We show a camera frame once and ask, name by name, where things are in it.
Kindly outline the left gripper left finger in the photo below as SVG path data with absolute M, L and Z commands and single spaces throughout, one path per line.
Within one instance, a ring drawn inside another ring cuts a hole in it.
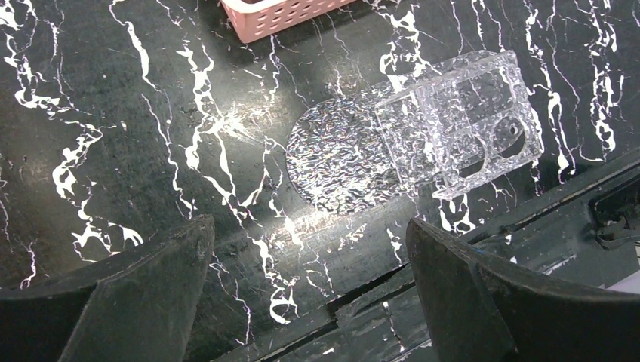
M 215 239 L 198 216 L 138 247 L 1 291 L 3 361 L 180 361 Z

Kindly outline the clear textured acrylic holder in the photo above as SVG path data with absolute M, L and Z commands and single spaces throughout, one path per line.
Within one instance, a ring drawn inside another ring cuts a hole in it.
M 543 153 L 514 51 L 474 51 L 380 100 L 374 114 L 399 182 L 451 200 Z

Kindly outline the clear textured oval tray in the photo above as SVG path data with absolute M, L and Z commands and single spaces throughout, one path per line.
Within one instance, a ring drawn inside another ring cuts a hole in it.
M 398 100 L 380 82 L 322 101 L 294 123 L 286 146 L 288 175 L 299 195 L 319 210 L 361 212 L 432 181 L 432 144 L 418 123 L 416 103 Z

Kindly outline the pink perforated plastic basket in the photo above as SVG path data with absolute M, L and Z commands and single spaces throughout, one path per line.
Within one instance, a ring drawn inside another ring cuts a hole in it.
M 353 0 L 222 0 L 220 3 L 240 42 L 249 44 L 351 4 Z

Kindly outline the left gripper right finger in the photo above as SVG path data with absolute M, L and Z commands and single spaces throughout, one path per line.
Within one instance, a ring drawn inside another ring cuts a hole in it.
M 639 297 L 554 278 L 420 219 L 406 247 L 440 361 L 637 361 Z

